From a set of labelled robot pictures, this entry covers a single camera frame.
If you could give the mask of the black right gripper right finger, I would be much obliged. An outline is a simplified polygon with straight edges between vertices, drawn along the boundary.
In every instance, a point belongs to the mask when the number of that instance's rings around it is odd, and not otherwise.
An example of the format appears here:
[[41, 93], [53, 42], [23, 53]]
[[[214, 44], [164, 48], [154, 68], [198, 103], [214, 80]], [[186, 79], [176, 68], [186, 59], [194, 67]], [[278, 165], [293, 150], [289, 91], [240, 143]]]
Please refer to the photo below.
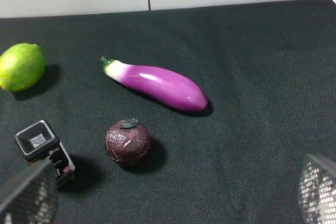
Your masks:
[[298, 203], [305, 223], [335, 223], [335, 162], [321, 155], [305, 156]]

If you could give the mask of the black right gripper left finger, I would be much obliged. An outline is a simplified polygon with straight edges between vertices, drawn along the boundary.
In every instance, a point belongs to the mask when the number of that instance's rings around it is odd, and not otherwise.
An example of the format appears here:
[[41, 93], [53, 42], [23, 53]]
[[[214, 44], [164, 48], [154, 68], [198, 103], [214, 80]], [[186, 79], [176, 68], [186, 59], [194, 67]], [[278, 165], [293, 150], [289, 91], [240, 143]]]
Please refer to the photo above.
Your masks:
[[54, 223], [57, 209], [56, 171], [47, 159], [26, 167], [1, 187], [1, 223]]

